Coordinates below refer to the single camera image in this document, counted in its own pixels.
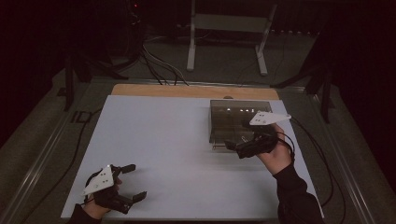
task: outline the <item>wire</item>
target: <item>wire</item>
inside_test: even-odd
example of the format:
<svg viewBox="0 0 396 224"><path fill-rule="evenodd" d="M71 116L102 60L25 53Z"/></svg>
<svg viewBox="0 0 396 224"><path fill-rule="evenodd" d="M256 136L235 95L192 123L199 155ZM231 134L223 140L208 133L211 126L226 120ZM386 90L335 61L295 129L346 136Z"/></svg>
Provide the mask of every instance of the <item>wire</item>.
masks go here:
<svg viewBox="0 0 396 224"><path fill-rule="evenodd" d="M84 133L84 129L87 126L87 124L90 122L91 118L99 113L102 110L102 108L94 111L93 113L90 113L90 116L88 117L88 119L84 122L84 124L82 125L81 131L79 132L79 136L78 136L78 141L76 144L76 149L73 155L73 159L70 161L68 167L66 168L66 170L64 171L64 173L62 174L62 176L58 179L58 181L52 186L52 188L35 204L35 206L28 212L28 214L23 218L23 220L21 221L21 223L24 223L27 218L33 214L33 212L38 208L38 206L40 204L42 204L47 197L56 189L56 187L58 187L58 185L62 182L62 180L64 179L64 177L67 175L67 173L70 171L70 169L72 168L74 162L76 161L77 158L77 154L78 154L78 149L79 149L79 145L81 143L81 138L82 138L82 134Z"/></svg>
<svg viewBox="0 0 396 224"><path fill-rule="evenodd" d="M329 197L327 198L327 200L326 200L324 203L322 203L320 206L321 206L321 207L324 207L324 206L325 206L326 204L328 204L328 202L332 199L333 192L334 192L334 190L333 190L333 188L334 188L333 181L334 181L335 184L337 185L337 188L338 188L339 191L340 191L340 194L341 194L341 197L342 197L342 200L343 200L343 216L342 216L342 218L341 218L340 223L344 223L345 218L346 218L346 214L347 214L347 202L346 202L346 198L345 198L345 195L344 195L344 193L343 193L343 191L342 191L342 189L341 189L340 183L339 183L338 180L335 178L334 173L333 173L332 170L330 169L329 163L327 162L327 159L326 159L325 154L324 154L324 152L323 152L323 148L320 146L320 144L318 143L318 141L312 136L312 134L301 124L300 121L298 121L298 120L297 120L296 118L294 118L294 117L291 118L291 121L293 121L295 124L297 124L297 125L306 133L306 135L309 137L309 139L310 139L311 142L313 143L314 148L315 148L315 150L318 152L318 154L319 154L321 160L323 161L323 163L324 163L325 166L326 166L326 170L327 170L327 173L328 173L328 176L329 176L329 179L330 179L330 183L331 183L331 192L330 192L330 195L329 195Z"/></svg>
<svg viewBox="0 0 396 224"><path fill-rule="evenodd" d="M164 77L162 77L160 74L158 74L157 71L155 71L155 69L151 66L151 64L149 63L148 58L146 57L146 55L144 53L141 54L141 57L146 61L143 64L145 64L148 67L148 70L157 79L157 81L160 83L160 85L163 85L163 83L160 81L160 79L162 79L165 82L165 84L169 85L167 80Z"/></svg>
<svg viewBox="0 0 396 224"><path fill-rule="evenodd" d="M289 38L289 33L286 33L286 37L283 40L283 44L282 44L282 57L281 57L278 65L276 66L276 69L275 69L275 72L274 72L274 77L273 77L273 79L271 81L271 84L273 84L273 82L276 79L277 70L279 69L280 65L283 63L283 61L285 61L285 45L286 45L286 41L288 40L288 38Z"/></svg>
<svg viewBox="0 0 396 224"><path fill-rule="evenodd" d="M88 200L87 202L80 203L79 205L84 205L84 204L90 203L90 202L92 202L92 201L93 201L93 198L92 198L92 199L90 199L90 200Z"/></svg>
<svg viewBox="0 0 396 224"><path fill-rule="evenodd" d="M156 40L156 39L163 39L163 38L167 38L167 36L165 36L165 35L154 36L154 37L152 37L152 38L150 38L150 39L146 39L146 40L145 40L145 43L148 43L148 42L153 41L153 40Z"/></svg>
<svg viewBox="0 0 396 224"><path fill-rule="evenodd" d="M287 138L289 139L289 141L291 142L291 146L290 146L285 140L282 140L282 139L278 138L278 140L279 140L280 142L282 142L283 144L286 144L286 146L288 146L288 148L290 149L290 156L291 156L292 160L294 161L295 146L294 146L293 141L291 140L291 138L290 138L287 134L285 134L285 133L280 133L280 134L282 134L282 135L284 135L285 137L287 137Z"/></svg>
<svg viewBox="0 0 396 224"><path fill-rule="evenodd" d="M157 62L163 63L163 64L167 65L170 69L176 71L177 73L176 73L176 72L174 73L175 76L178 77L178 78L180 78L180 79L184 82L184 84L186 84L187 86L189 86L189 84L187 83L186 79L185 79L184 76L183 76L183 73L180 72L180 70L178 70L176 67L174 67L174 66L171 65L170 63L166 63L164 60L162 60L162 59L160 59L159 57L157 57L157 56L153 55L152 53L150 53L150 52L146 49L146 47L145 47L144 45L143 45L143 50L144 50L151 58L153 58L153 59L156 60Z"/></svg>
<svg viewBox="0 0 396 224"><path fill-rule="evenodd" d="M212 32L213 32L213 30L210 30L209 32L207 32L206 35L199 36L199 37L195 37L195 39L196 39L196 40L205 39L205 38L206 38L207 36L209 36Z"/></svg>
<svg viewBox="0 0 396 224"><path fill-rule="evenodd" d="M164 65L162 65L162 64L160 64L160 63L156 63L156 62L152 61L151 59L148 59L148 58L146 58L146 59L149 60L151 63L154 63L154 64L160 66L161 68L163 68L163 69L165 69L165 70L167 70L167 71L173 73L173 74L175 75L175 83L174 83L174 85L176 86L178 75L177 75L177 73L176 73L175 70L173 70L172 68L169 68L168 66L164 66Z"/></svg>
<svg viewBox="0 0 396 224"><path fill-rule="evenodd" d="M235 83L238 83L239 79L241 79L242 75L244 75L242 72L246 69L248 69L250 66L252 66L253 64L257 63L257 60L260 59L260 57L256 56L256 60L252 63L250 63L249 65L245 66L243 69L241 69L241 71L239 71L239 76L235 79ZM241 84L238 85L238 87L242 87L245 85L245 81L242 81Z"/></svg>

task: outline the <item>floor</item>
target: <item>floor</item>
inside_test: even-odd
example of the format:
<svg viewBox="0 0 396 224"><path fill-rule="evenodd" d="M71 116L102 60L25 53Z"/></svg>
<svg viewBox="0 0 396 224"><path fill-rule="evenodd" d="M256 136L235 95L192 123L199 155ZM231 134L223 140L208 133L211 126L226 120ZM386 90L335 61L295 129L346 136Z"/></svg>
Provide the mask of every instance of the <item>floor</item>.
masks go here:
<svg viewBox="0 0 396 224"><path fill-rule="evenodd" d="M193 72L186 71L188 38L152 36L145 42L145 48L177 68L191 85L268 88L270 84L298 73L315 38L270 34L264 49L269 71L267 77L262 77L259 73L254 41L254 38L231 43L230 40L199 39ZM174 81L173 73L155 66L161 76L169 82ZM76 82L76 100L68 113L64 112L64 97L57 95L60 88L64 87L64 71L55 76L52 90L1 148L0 202L8 206L3 209L2 218L6 216L9 219L0 220L12 220L10 223L65 223L65 220L60 219L60 214L100 114L83 124L73 119L74 113L93 112L101 108L117 83L157 82L142 59L120 71L129 80L115 80L95 69L92 69L92 73L94 77L91 83ZM338 188L336 182L333 182L332 188L332 182L325 175L326 167L312 144L310 135L293 123L318 200L323 203L333 190L331 200L323 207L326 223L340 223L343 216L344 223L395 222L396 197L349 115L337 88L332 86L332 107L329 110L331 123L326 124L318 113L318 97L304 93L304 85L308 80L305 78L286 89L278 90L278 94L288 111L321 145L333 176L339 183ZM47 157L42 157L42 151L50 153ZM57 182L59 184L56 188L44 198ZM104 223L122 222L104 220Z"/></svg>

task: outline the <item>hand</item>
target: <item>hand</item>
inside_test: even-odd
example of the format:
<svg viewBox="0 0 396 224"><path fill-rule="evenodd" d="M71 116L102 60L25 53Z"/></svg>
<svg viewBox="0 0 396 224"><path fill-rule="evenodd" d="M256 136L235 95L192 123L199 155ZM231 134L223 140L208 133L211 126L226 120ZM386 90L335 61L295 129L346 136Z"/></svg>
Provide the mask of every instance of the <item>hand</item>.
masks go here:
<svg viewBox="0 0 396 224"><path fill-rule="evenodd" d="M282 134L283 129L281 129L277 124L272 125L278 133L277 137L285 140L285 135ZM280 141L277 142L275 148L270 153L260 153L257 157L262 161L262 163L264 163L272 175L277 174L291 164L289 149Z"/></svg>
<svg viewBox="0 0 396 224"><path fill-rule="evenodd" d="M116 180L116 190L119 190L120 187L119 185L122 184L122 181L117 178ZM88 203L85 204L85 206L82 208L90 217L93 217L95 219L102 219L102 217L111 211L108 208L104 208L100 205L97 205L95 203L95 199L93 198L93 194L91 194L90 198L88 199Z"/></svg>

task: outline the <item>metal frame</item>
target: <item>metal frame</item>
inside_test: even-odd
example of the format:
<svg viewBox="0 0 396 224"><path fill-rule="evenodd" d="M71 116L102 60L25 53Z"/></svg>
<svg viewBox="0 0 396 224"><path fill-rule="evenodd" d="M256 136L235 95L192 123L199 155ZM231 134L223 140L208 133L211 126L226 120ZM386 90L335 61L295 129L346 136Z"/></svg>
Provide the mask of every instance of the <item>metal frame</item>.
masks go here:
<svg viewBox="0 0 396 224"><path fill-rule="evenodd" d="M138 79L135 81L132 80L112 80L107 79L106 81L102 81L100 78L97 78L94 82L117 82L117 83L146 83L146 84L158 84L155 80L148 80L148 79ZM82 85L81 88L78 88L76 92L78 101L81 99L82 95L84 94L85 90L87 89L86 85ZM191 85L193 86L235 86L233 84L219 84L219 83L204 83L204 82L192 82ZM246 87L250 88L263 88L263 86L257 85L246 85ZM295 93L304 93L304 88L293 88L287 87L283 90L278 90L279 92L295 92ZM365 196L361 192L361 188L359 183L354 178L346 158L342 153L342 148L337 144L337 141L334 139L334 135L332 131L329 129L327 124L323 121L319 111L319 99L317 95L313 95L310 98L311 104L315 113L317 114L318 122L321 124L324 134L330 140L331 148L333 149L333 155L335 157L335 161L339 167L341 176L343 177L346 188L348 190L349 196L352 202L355 205L355 208L361 218L362 223L376 223L368 204L365 201ZM69 110L69 112L64 112L64 115L61 117L59 123L54 128L52 135L49 137L47 144L43 146L39 156L36 158L35 163L31 166L30 170L26 174L25 178L21 182L21 185L17 189L16 194L13 196L10 203L7 205L7 209L4 211L2 216L0 216L0 223L14 223L18 214L20 213L21 209L25 205L27 199L29 198L30 194L32 193L36 182L38 181L39 177L41 176L44 168L46 167L47 161L50 158L52 151L56 148L58 141L62 137L64 126L66 122L72 116L72 112L78 105L78 101L74 102Z"/></svg>
<svg viewBox="0 0 396 224"><path fill-rule="evenodd" d="M272 5L268 18L218 16L196 13L195 0L191 0L191 34L189 56L187 60L187 71L193 71L195 65L195 29L226 30L262 33L262 42L256 45L255 50L257 62L259 63L260 67L260 75L267 76L268 70L265 65L262 51L270 32L272 21L276 12L276 7L276 4Z"/></svg>

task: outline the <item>finger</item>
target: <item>finger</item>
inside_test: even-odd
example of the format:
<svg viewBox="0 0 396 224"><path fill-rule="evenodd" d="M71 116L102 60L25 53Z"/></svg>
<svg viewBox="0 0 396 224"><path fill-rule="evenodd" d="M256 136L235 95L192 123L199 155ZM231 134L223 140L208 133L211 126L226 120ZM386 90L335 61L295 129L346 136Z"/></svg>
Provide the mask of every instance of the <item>finger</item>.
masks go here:
<svg viewBox="0 0 396 224"><path fill-rule="evenodd" d="M117 177L117 179L116 179L116 184L117 184L117 185L122 184L122 180L120 180L118 177Z"/></svg>

